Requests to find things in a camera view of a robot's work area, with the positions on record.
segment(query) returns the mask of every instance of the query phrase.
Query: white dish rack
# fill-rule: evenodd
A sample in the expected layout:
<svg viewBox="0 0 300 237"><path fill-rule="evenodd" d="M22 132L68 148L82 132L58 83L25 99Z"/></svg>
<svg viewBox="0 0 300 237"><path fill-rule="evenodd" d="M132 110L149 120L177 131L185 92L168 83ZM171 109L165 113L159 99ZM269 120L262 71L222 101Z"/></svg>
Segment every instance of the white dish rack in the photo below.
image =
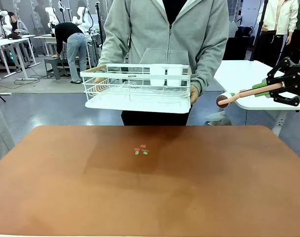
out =
<svg viewBox="0 0 300 237"><path fill-rule="evenodd" d="M190 110L189 66L106 64L81 72L92 109L184 114Z"/></svg>

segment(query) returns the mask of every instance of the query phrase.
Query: blue jeans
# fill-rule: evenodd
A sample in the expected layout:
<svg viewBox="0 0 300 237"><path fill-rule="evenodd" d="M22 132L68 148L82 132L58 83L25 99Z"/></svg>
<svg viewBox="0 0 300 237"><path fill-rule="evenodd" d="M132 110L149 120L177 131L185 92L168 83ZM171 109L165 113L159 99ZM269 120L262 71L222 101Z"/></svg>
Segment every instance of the blue jeans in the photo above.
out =
<svg viewBox="0 0 300 237"><path fill-rule="evenodd" d="M80 70L86 70L86 48L87 40L84 34L75 33L67 39L67 61L70 66L72 81L80 81L75 65L75 57L79 53L80 57Z"/></svg>

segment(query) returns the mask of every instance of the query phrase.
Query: shoe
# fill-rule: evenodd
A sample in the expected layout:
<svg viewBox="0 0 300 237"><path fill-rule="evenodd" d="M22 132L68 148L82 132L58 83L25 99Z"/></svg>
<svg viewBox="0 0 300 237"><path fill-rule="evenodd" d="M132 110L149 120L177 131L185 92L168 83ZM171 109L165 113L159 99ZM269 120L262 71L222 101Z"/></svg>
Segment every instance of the shoe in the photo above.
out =
<svg viewBox="0 0 300 237"><path fill-rule="evenodd" d="M70 83L71 84L81 84L81 81L80 80L78 80L78 81L71 81Z"/></svg>

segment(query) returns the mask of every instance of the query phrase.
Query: person's hair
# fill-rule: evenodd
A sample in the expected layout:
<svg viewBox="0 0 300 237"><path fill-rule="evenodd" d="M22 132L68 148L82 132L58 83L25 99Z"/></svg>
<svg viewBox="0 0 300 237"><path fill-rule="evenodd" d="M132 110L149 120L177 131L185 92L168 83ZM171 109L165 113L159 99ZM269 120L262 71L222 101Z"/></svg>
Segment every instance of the person's hair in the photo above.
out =
<svg viewBox="0 0 300 237"><path fill-rule="evenodd" d="M14 16L15 17L15 13L13 13L12 11L10 11L9 13L8 13L8 16Z"/></svg>

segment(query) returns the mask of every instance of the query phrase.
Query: brown table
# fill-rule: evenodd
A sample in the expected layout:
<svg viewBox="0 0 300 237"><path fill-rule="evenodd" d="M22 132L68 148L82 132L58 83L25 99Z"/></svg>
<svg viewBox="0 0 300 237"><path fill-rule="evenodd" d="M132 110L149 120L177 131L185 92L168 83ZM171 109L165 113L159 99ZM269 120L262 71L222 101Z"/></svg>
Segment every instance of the brown table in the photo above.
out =
<svg viewBox="0 0 300 237"><path fill-rule="evenodd" d="M299 237L300 158L260 126L38 127L0 162L0 234Z"/></svg>

